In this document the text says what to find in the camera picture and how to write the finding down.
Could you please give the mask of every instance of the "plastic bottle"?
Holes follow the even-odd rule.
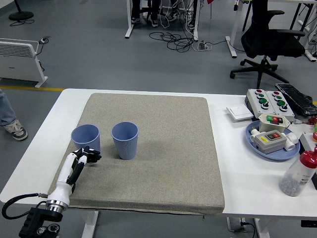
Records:
[[[304,151],[279,181],[279,188],[288,196],[298,196],[317,170],[317,147]]]

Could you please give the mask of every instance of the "sneaker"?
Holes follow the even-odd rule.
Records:
[[[24,140],[28,137],[28,132],[23,128],[18,119],[15,119],[9,125],[5,125],[4,128],[11,133],[12,137],[16,140]]]
[[[151,21],[153,27],[158,27],[159,26],[157,20],[150,19],[150,21]]]
[[[196,19],[193,18],[187,25],[188,29],[194,30],[195,29],[195,22],[196,22]]]
[[[131,17],[131,23],[134,24],[134,23],[137,23],[137,22],[140,22],[140,19],[137,18],[137,17]]]
[[[173,10],[166,18],[168,21],[175,21],[178,17],[178,10]]]

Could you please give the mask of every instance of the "yellow label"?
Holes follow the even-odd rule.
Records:
[[[261,136],[260,139],[261,139],[262,141],[264,141],[264,142],[268,142],[268,140],[265,139],[264,136]]]

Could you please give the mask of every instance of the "plastic cup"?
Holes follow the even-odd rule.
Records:
[[[123,121],[116,124],[111,135],[119,156],[123,160],[131,160],[137,153],[139,128],[136,124]]]
[[[75,128],[71,133],[71,140],[77,149],[89,146],[90,149],[100,151],[100,133],[95,125],[84,124]]]

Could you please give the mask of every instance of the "jeans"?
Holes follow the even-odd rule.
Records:
[[[140,2],[141,0],[132,0],[132,17],[140,18]],[[158,9],[160,5],[160,0],[152,0],[152,13],[151,19],[157,20],[158,19]]]
[[[15,119],[14,110],[5,93],[0,89],[0,126],[8,125]]]

